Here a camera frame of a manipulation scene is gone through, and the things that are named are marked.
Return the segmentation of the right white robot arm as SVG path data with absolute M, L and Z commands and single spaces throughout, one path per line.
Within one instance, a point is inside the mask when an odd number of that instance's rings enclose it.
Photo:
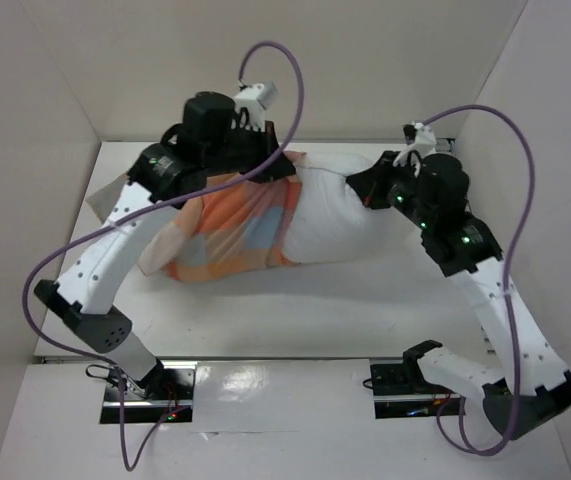
M 467 207 L 470 180 L 449 154 L 386 151 L 347 184 L 371 210 L 395 209 L 421 232 L 421 244 L 469 302 L 500 365 L 461 357 L 435 340 L 407 349 L 397 364 L 372 364 L 377 395 L 453 393 L 482 408 L 501 435 L 516 440 L 571 407 L 571 369 L 553 350 L 506 273 L 485 222 Z

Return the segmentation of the checkered orange blue pillowcase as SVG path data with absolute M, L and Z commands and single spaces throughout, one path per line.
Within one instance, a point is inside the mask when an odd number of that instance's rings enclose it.
M 283 253 L 302 190 L 297 175 L 269 183 L 244 181 L 191 199 L 145 247 L 137 265 L 203 283 L 254 270 L 292 266 Z

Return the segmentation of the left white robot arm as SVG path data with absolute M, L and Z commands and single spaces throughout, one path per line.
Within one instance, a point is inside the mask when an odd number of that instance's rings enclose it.
M 126 174 L 99 239 L 56 280 L 41 280 L 35 296 L 93 356 L 112 364 L 141 399 L 161 390 L 161 361 L 113 302 L 143 250 L 184 204 L 214 192 L 207 181 L 227 175 L 225 187 L 294 173 L 266 111 L 277 96 L 271 82 L 241 87 L 234 97 L 200 92 L 186 101 L 181 123 L 146 147 Z

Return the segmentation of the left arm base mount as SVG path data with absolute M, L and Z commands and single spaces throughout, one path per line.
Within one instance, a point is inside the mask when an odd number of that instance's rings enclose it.
M 133 381 L 126 381 L 124 422 L 126 424 L 154 424 L 163 418 L 167 424 L 191 423 L 197 363 L 164 361 L 160 385 L 145 391 Z M 85 369 L 88 378 L 104 382 L 99 423 L 119 423 L 120 394 L 117 375 L 111 367 L 90 364 Z

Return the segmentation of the white pillow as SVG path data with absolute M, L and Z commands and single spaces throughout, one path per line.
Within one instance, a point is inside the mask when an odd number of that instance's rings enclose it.
M 336 263 L 386 254 L 414 235 L 394 209 L 365 207 L 347 177 L 374 165 L 357 154 L 289 154 L 301 193 L 286 229 L 282 254 L 299 264 Z

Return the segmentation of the aluminium table frame rail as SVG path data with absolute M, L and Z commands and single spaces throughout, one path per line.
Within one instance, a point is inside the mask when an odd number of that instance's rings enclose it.
M 435 150 L 439 153 L 457 155 L 456 142 L 453 138 L 437 138 Z

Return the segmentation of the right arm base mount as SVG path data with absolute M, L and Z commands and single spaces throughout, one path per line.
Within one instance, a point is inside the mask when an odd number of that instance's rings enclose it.
M 417 419 L 457 416 L 460 398 L 437 385 L 412 385 L 400 358 L 370 361 L 369 376 L 362 381 L 372 393 L 374 415 L 382 419 Z

